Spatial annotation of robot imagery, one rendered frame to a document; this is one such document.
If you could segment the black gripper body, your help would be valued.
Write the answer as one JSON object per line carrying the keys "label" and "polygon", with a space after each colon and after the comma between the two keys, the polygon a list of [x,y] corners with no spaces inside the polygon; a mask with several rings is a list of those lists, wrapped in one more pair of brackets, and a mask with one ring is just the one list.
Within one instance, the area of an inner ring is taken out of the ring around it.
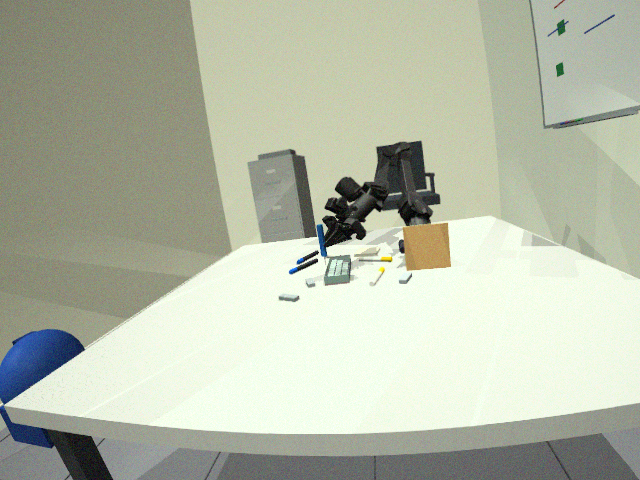
{"label": "black gripper body", "polygon": [[337,216],[338,218],[338,221],[337,221],[337,219],[334,216],[326,215],[322,219],[322,221],[325,223],[327,227],[328,227],[327,221],[331,222],[334,226],[336,225],[336,223],[340,223],[350,236],[356,233],[357,234],[356,239],[362,240],[366,236],[366,230],[361,224],[361,222],[364,223],[366,221],[365,219],[366,216],[367,215],[365,211],[362,209],[362,207],[360,207],[356,203],[353,203],[353,208],[347,218],[342,216],[342,214],[339,214]]}

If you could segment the grey keyboard with white letter keys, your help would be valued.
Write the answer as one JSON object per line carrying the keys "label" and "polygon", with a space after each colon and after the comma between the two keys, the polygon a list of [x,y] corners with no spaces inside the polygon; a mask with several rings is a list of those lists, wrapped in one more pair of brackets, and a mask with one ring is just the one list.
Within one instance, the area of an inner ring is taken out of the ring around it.
{"label": "grey keyboard with white letter keys", "polygon": [[325,286],[348,284],[350,283],[350,275],[351,275],[350,254],[340,255],[340,256],[331,256],[329,258],[329,261],[325,270],[324,284]]}

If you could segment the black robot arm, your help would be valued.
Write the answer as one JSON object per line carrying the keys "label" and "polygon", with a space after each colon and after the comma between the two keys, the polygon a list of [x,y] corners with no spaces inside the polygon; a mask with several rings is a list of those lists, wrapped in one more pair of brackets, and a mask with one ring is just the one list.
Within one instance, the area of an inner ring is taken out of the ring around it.
{"label": "black robot arm", "polygon": [[351,177],[344,177],[335,187],[342,197],[329,198],[324,208],[335,213],[336,218],[339,214],[347,218],[353,208],[353,204],[348,206],[347,201],[351,203],[357,199],[354,203],[362,207],[367,216],[375,208],[380,212],[384,200],[390,193],[389,166],[396,166],[402,195],[397,203],[401,218],[406,226],[431,224],[429,218],[432,217],[433,210],[423,202],[413,180],[410,165],[412,153],[412,146],[402,141],[381,150],[374,182],[364,182],[361,187]]}

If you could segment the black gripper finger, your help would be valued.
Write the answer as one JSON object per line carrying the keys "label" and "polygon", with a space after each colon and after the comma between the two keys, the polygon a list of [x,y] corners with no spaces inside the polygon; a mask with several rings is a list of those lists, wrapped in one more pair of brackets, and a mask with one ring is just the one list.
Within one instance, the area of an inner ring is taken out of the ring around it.
{"label": "black gripper finger", "polygon": [[331,234],[335,231],[335,226],[331,223],[327,221],[327,225],[328,225],[328,230],[325,234],[325,242],[326,240],[331,236]]}
{"label": "black gripper finger", "polygon": [[351,240],[351,236],[348,234],[348,232],[345,230],[345,228],[340,224],[340,223],[336,223],[335,225],[335,231],[331,234],[331,236],[326,240],[326,242],[324,243],[324,247],[330,247],[332,245],[347,241],[347,240]]}

